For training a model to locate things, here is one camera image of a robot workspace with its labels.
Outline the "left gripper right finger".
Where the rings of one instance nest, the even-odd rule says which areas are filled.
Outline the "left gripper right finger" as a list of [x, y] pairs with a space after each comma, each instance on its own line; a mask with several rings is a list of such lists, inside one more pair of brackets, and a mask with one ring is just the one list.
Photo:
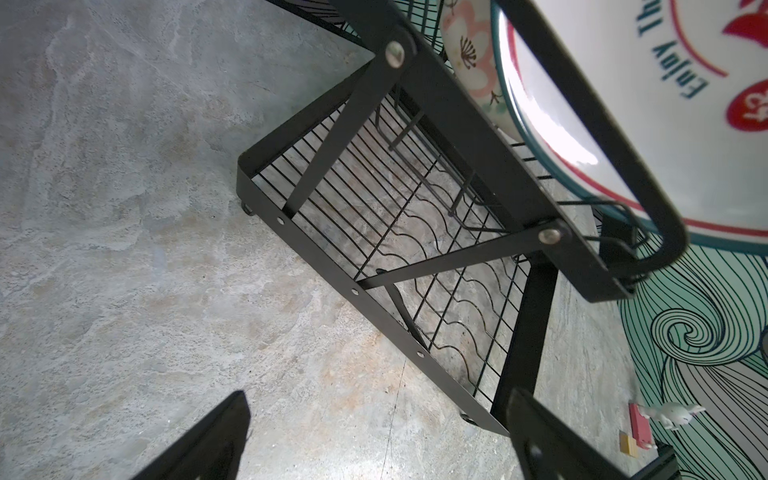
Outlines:
[[511, 443], [526, 479], [627, 477], [525, 390], [513, 391], [507, 420]]

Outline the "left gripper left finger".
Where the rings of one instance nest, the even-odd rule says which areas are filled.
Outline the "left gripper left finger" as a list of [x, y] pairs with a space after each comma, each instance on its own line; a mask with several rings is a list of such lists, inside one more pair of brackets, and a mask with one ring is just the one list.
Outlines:
[[134, 479], [236, 479], [250, 419], [245, 392], [232, 392]]

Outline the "red patterned white plate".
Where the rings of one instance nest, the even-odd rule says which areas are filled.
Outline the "red patterned white plate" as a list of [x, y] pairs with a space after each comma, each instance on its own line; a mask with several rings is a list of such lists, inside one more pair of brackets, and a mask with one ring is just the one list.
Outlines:
[[[694, 244], [767, 252], [767, 5], [542, 1], [539, 9]], [[499, 6], [497, 70], [512, 119], [581, 198], [649, 216]]]

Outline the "cream cartoon plate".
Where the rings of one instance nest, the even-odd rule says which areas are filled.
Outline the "cream cartoon plate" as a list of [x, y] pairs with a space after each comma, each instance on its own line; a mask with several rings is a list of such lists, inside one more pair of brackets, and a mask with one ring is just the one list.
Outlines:
[[459, 82], [487, 118], [509, 138], [521, 141], [507, 107], [495, 65], [489, 0], [450, 0], [442, 6], [440, 31]]

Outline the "black wire dish rack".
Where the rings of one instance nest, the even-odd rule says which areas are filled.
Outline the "black wire dish rack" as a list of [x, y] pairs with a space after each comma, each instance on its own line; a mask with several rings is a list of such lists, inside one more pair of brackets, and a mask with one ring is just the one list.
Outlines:
[[411, 359], [463, 420], [506, 434], [533, 390], [557, 283], [587, 301], [631, 297], [688, 246], [681, 216], [594, 94], [611, 165], [650, 211], [579, 228], [542, 155], [508, 140], [453, 78], [438, 1], [284, 1], [371, 59], [244, 153], [243, 212]]

